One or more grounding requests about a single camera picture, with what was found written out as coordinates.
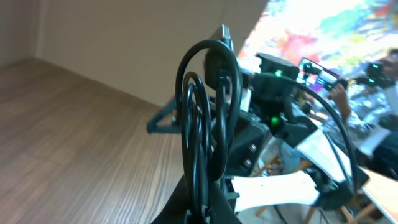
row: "wood laminate flooring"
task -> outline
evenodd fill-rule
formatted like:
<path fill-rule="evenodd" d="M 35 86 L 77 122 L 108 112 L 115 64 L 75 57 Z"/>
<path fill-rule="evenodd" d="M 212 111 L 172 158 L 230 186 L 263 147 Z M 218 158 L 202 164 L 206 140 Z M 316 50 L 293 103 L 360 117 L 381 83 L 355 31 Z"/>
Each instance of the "wood laminate flooring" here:
<path fill-rule="evenodd" d="M 0 70 L 0 223 L 150 223 L 183 174 L 159 108 L 41 60 Z"/>

